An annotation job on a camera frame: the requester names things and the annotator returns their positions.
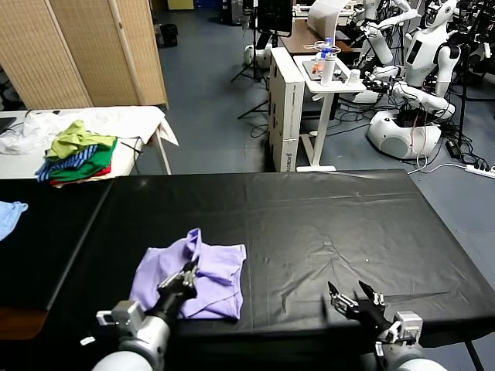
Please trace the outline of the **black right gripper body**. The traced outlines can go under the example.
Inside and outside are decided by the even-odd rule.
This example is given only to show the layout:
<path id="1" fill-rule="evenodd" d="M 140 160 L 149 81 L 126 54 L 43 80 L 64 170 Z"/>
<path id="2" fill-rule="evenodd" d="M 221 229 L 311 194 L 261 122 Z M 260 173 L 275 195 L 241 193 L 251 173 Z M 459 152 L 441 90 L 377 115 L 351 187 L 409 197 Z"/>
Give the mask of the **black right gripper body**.
<path id="1" fill-rule="evenodd" d="M 359 303 L 357 307 L 346 309 L 346 318 L 358 321 L 372 335 L 380 335 L 391 327 L 384 317 L 385 307 L 374 303 Z"/>

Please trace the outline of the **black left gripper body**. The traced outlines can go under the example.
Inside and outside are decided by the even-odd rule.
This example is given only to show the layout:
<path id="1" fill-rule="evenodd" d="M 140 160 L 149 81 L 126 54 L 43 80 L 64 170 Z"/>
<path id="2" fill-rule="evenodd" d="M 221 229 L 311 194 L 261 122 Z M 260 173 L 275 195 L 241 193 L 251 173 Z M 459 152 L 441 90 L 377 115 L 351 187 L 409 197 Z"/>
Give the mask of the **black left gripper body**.
<path id="1" fill-rule="evenodd" d="M 148 310 L 148 314 L 161 319 L 177 319 L 184 303 L 197 296 L 196 288 L 192 284 L 159 287 L 158 293 L 159 298 Z"/>

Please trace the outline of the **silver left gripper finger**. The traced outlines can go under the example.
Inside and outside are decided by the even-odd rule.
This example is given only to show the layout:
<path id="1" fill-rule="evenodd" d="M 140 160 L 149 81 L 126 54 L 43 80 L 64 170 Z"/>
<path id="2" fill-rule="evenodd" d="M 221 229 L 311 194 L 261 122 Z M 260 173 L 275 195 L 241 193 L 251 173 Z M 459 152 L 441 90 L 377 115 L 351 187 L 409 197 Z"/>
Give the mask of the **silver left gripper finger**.
<path id="1" fill-rule="evenodd" d="M 164 289 L 168 286 L 173 285 L 175 282 L 180 282 L 183 279 L 183 272 L 176 272 L 167 278 L 165 278 L 162 282 L 160 282 L 157 286 L 158 289 Z"/>
<path id="2" fill-rule="evenodd" d="M 183 267 L 183 284 L 188 288 L 196 287 L 196 273 L 198 271 L 198 261 L 191 260 Z"/>

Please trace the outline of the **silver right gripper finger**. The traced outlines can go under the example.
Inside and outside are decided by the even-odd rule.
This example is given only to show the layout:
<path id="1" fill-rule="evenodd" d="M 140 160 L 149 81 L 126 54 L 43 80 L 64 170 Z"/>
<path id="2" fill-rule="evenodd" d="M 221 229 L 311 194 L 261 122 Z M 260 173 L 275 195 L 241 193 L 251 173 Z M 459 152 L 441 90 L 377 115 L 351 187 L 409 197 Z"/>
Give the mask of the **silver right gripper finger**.
<path id="1" fill-rule="evenodd" d="M 373 305 L 377 308 L 383 308 L 385 306 L 384 295 L 381 292 L 375 291 L 369 284 L 363 281 L 358 281 L 358 284 L 365 294 L 365 298 L 358 300 L 360 305 Z"/>
<path id="2" fill-rule="evenodd" d="M 358 307 L 358 303 L 355 300 L 341 294 L 331 282 L 328 281 L 327 284 L 330 303 L 340 314 L 345 315 L 348 309 L 356 309 Z"/>

